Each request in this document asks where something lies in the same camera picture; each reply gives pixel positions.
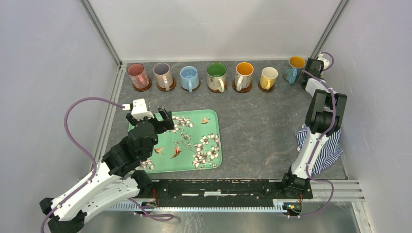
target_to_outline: mug handle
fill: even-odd
[[[293,75],[291,79],[289,80],[290,84],[293,84],[295,82],[296,76],[297,76],[297,69],[293,69]]]
[[[146,87],[146,86],[147,86],[147,85],[146,85],[146,80],[144,80],[144,78],[143,78],[141,75],[139,75],[138,78],[139,78],[140,82],[142,83],[142,85],[143,85],[144,87]]]
[[[268,80],[268,85],[266,86],[265,89],[266,89],[266,90],[269,90],[269,89],[270,89],[270,80]]]
[[[189,92],[190,92],[190,93],[193,92],[192,81],[190,81],[190,80],[189,80]]]
[[[221,87],[218,87],[218,90],[219,90],[220,92],[223,92],[223,91],[224,91],[224,83],[223,83],[223,80],[222,80],[222,79],[219,79],[219,83],[220,83],[220,86],[221,86]]]
[[[243,76],[240,76],[240,78],[239,78],[239,80],[238,80],[238,83],[236,84],[236,90],[237,91],[240,91],[240,90],[242,90],[242,81],[243,81]]]
[[[167,82],[167,77],[163,76],[163,82],[165,83],[165,88],[167,91],[170,91],[169,83]]]

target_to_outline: white wall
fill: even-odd
[[[90,0],[123,60],[309,57],[339,0]]]
[[[342,146],[378,233],[410,232],[412,1],[350,1],[322,50],[348,102]]]
[[[66,136],[66,109],[108,98],[117,67],[78,0],[3,1],[0,28],[0,228],[38,233],[39,201],[67,191],[90,166]],[[91,152],[106,106],[83,103],[69,117]]]

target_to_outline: bird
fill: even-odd
[[[162,150],[164,149],[164,147],[160,147],[160,148],[155,148],[154,151],[156,154],[163,154]]]
[[[201,124],[202,124],[202,125],[205,125],[205,124],[207,124],[207,123],[209,122],[209,120],[210,120],[210,119],[206,119],[206,116],[204,116]]]
[[[174,147],[174,155],[171,157],[171,159],[177,157],[180,154],[180,152],[182,152],[182,151],[180,150],[179,146]]]

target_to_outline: tray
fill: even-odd
[[[216,168],[222,163],[218,116],[215,111],[173,112],[174,129],[159,134],[153,155],[137,169],[147,173]]]

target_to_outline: red mug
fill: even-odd
[[[132,79],[133,85],[137,89],[143,89],[149,85],[149,78],[147,77],[144,66],[140,63],[134,63],[129,66],[127,73]]]

